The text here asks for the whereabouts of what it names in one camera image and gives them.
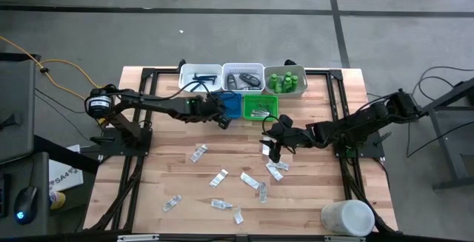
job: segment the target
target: plastic container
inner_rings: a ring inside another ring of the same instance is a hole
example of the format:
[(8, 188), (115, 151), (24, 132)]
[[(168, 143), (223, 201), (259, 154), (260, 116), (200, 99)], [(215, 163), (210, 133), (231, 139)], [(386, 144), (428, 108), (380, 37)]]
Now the plastic container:
[(265, 77), (264, 77), (264, 66), (262, 64), (254, 63), (228, 63), (222, 67), (222, 89), (228, 90), (226, 86), (227, 75), (232, 73), (236, 78), (237, 89), (247, 87), (248, 85), (243, 82), (238, 76), (241, 73), (247, 73), (255, 76), (260, 80), (260, 90), (232, 90), (235, 93), (244, 95), (260, 95), (265, 88)]
[[(222, 87), (222, 66), (220, 64), (183, 64), (181, 67), (181, 72), (179, 73), (179, 83), (178, 86), (181, 89), (192, 81), (195, 81), (194, 74), (197, 76), (201, 75), (217, 75), (215, 83), (211, 81), (205, 81), (207, 89), (210, 92), (220, 90)], [(191, 84), (189, 87), (186, 87), (184, 91), (191, 92), (196, 84)], [(193, 91), (193, 93), (206, 93), (206, 89), (201, 85)]]
[(343, 235), (364, 237), (375, 225), (372, 210), (362, 201), (339, 201), (321, 211), (321, 221), (327, 229)]
[(280, 78), (283, 78), (286, 72), (291, 72), (292, 75), (298, 76), (298, 84), (296, 89), (291, 93), (275, 93), (274, 90), (270, 89), (268, 84), (265, 85), (265, 92), (269, 95), (276, 95), (279, 98), (298, 98), (301, 97), (308, 88), (308, 82), (306, 79), (306, 73), (304, 67), (301, 65), (286, 65), (281, 67), (265, 67), (264, 74), (265, 79), (268, 80), (272, 74), (278, 75)]
[[(252, 110), (262, 110), (259, 106), (262, 104), (268, 106), (271, 109), (270, 114), (278, 117), (278, 97), (271, 95), (246, 95), (244, 96), (244, 118), (247, 120), (261, 121), (264, 117), (252, 116)], [(275, 119), (268, 118), (267, 121), (273, 121)]]
[(239, 119), (242, 116), (242, 95), (239, 93), (219, 93), (218, 96), (224, 102), (227, 117)]

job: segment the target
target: computer mouse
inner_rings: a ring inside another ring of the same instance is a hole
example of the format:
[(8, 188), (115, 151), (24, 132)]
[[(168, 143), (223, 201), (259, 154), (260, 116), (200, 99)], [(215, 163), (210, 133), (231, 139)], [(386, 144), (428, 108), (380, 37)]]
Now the computer mouse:
[(31, 223), (36, 217), (36, 202), (38, 200), (38, 188), (27, 186), (20, 190), (15, 199), (13, 211), (15, 220), (19, 224)]

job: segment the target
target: white basket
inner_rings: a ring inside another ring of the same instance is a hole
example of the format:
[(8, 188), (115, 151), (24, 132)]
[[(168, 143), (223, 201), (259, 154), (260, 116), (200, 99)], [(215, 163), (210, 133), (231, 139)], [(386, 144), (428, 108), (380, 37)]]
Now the white basket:
[(265, 88), (265, 77), (264, 77), (264, 66), (262, 64), (254, 63), (229, 63), (224, 64), (222, 67), (222, 89), (228, 90), (226, 81), (227, 75), (233, 74), (236, 78), (237, 89), (248, 87), (248, 84), (243, 82), (238, 76), (242, 73), (255, 76), (260, 80), (260, 90), (232, 90), (235, 93), (241, 93), (242, 95), (260, 95)]
[[(181, 67), (181, 72), (179, 73), (179, 88), (186, 86), (189, 84), (194, 78), (194, 74), (197, 76), (201, 75), (217, 75), (216, 81), (213, 84), (211, 81), (205, 81), (204, 84), (206, 85), (207, 89), (210, 92), (217, 91), (221, 89), (222, 86), (222, 66), (220, 64), (184, 64)], [(191, 84), (189, 87), (186, 87), (184, 91), (191, 92), (196, 84)], [(206, 89), (201, 85), (197, 89), (193, 91), (193, 93), (206, 93)]]

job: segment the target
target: concrete floor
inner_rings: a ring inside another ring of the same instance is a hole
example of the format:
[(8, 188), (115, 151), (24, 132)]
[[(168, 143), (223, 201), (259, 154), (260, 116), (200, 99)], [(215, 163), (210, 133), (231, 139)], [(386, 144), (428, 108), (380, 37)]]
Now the concrete floor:
[[(474, 0), (338, 0), (340, 10), (474, 11)], [(0, 0), (2, 4), (95, 7), (331, 10), (330, 0)], [(291, 58), (306, 67), (342, 67), (331, 15), (51, 13), (0, 10), (0, 34), (32, 53), (80, 64), (100, 84), (119, 82), (125, 65), (176, 65), (230, 61), (282, 65)], [(341, 17), (350, 67), (361, 68), (367, 91), (384, 95), (399, 87), (411, 91), (428, 67), (474, 68), (474, 18)], [(15, 52), (0, 43), (0, 52)], [(51, 74), (86, 95), (90, 85), (72, 67), (51, 64)], [(474, 73), (436, 70), (453, 84)], [(432, 97), (449, 90), (426, 80)], [(37, 75), (37, 87), (60, 102), (82, 102)], [(419, 104), (428, 100), (415, 94)], [(87, 136), (98, 135), (86, 115), (64, 114)], [(474, 240), (474, 188), (434, 193), (431, 186), (450, 179), (439, 145), (404, 157), (406, 125), (389, 125), (384, 142), (391, 194), (399, 229), (411, 235)], [(42, 101), (36, 105), (36, 133), (61, 145), (90, 144)], [(434, 137), (423, 119), (412, 128), (411, 149)], [(71, 216), (77, 221), (78, 214)]]

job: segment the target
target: wooden tabletop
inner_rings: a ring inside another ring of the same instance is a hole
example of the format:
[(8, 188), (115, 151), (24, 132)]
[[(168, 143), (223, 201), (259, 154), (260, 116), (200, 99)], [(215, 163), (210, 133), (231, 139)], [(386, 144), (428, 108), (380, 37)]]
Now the wooden tabletop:
[[(124, 67), (119, 88), (137, 90), (142, 68)], [(349, 109), (354, 113), (367, 102), (364, 79), (360, 69), (342, 71)], [(332, 119), (324, 78), (310, 75), (308, 85), (301, 98), (279, 99), (279, 113), (289, 115), (295, 127)], [(156, 95), (168, 96), (177, 90), (177, 75), (160, 75)], [(133, 111), (127, 110), (124, 115), (132, 118)], [(152, 122), (153, 141), (141, 176), (133, 232), (330, 234), (322, 226), (321, 208), (344, 200), (341, 169), (331, 146), (297, 149), (296, 155), (282, 149), (281, 159), (290, 164), (290, 169), (282, 171), (283, 179), (276, 181), (265, 167), (268, 159), (261, 154), (260, 121), (234, 120), (222, 130), (215, 122), (185, 124), (153, 113)], [(209, 150), (193, 163), (190, 156), (202, 144)], [(123, 162), (123, 157), (112, 157), (99, 167), (84, 228), (95, 224), (115, 199)], [(209, 182), (221, 169), (229, 174), (216, 188), (210, 187)], [(367, 198), (386, 223), (397, 229), (384, 171), (372, 159), (361, 159), (361, 171)], [(265, 204), (259, 202), (258, 191), (240, 179), (242, 172), (266, 182)], [(174, 195), (182, 195), (181, 202), (164, 212), (163, 205)], [(237, 225), (233, 211), (212, 208), (214, 198), (241, 206), (244, 222)]]

